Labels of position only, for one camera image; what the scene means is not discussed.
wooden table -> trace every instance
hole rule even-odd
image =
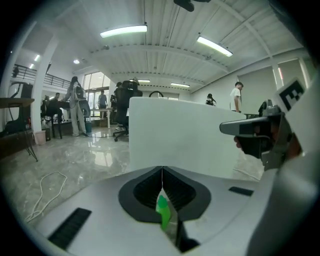
[[[96,111],[96,112],[106,112],[107,114],[107,119],[108,119],[108,129],[110,129],[110,111],[112,111],[112,107],[107,107],[107,108],[98,108],[98,109],[90,109],[91,111]]]
[[[9,109],[10,108],[20,108],[19,111],[21,111],[21,117],[22,117],[22,129],[23,134],[25,138],[25,144],[26,144],[26,151],[29,153],[29,156],[32,155],[34,159],[38,162],[37,156],[34,152],[34,149],[32,148],[32,143],[28,137],[25,122],[24,122],[24,111],[23,108],[31,105],[32,102],[34,102],[34,98],[0,98],[0,109]]]

white board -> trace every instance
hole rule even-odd
[[[244,114],[182,100],[130,99],[130,169],[175,166],[230,178],[239,155],[234,137],[222,134],[223,122]]]

glossy tile floor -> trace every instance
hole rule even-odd
[[[41,196],[41,178],[55,171],[66,175],[67,181],[60,196],[46,207],[44,215],[84,187],[128,172],[129,138],[122,137],[115,142],[113,131],[114,127],[110,130],[96,128],[92,136],[97,137],[64,136],[62,140],[52,139],[45,145],[34,146],[38,162],[25,150],[3,159],[1,184],[12,207],[25,219]],[[257,181],[263,173],[261,161],[242,152],[234,168],[253,176],[234,170],[234,179]],[[43,197],[36,210],[41,210],[59,193],[64,179],[62,175],[54,173],[42,181]],[[40,215],[30,223],[36,224],[41,217]]]

woman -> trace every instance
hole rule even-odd
[[[78,128],[78,121],[80,124],[81,132],[86,133],[86,126],[85,126],[85,118],[82,110],[78,104],[78,96],[79,93],[85,95],[84,89],[81,87],[80,83],[78,82],[78,77],[74,76],[71,79],[70,86],[68,91],[63,99],[63,101],[67,101],[70,98],[70,115],[71,115],[71,123],[72,123],[72,136],[79,136],[79,128]]]
[[[215,102],[215,104],[217,104],[217,102],[214,100],[214,98],[212,98],[212,94],[209,93],[208,96],[206,97],[205,104],[215,106],[214,102]]]

white shirt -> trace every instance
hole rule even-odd
[[[231,110],[236,110],[236,104],[235,104],[235,96],[241,96],[240,90],[238,88],[234,88],[232,92],[230,93],[230,109]],[[241,111],[241,100],[240,98],[238,99],[238,109]]]

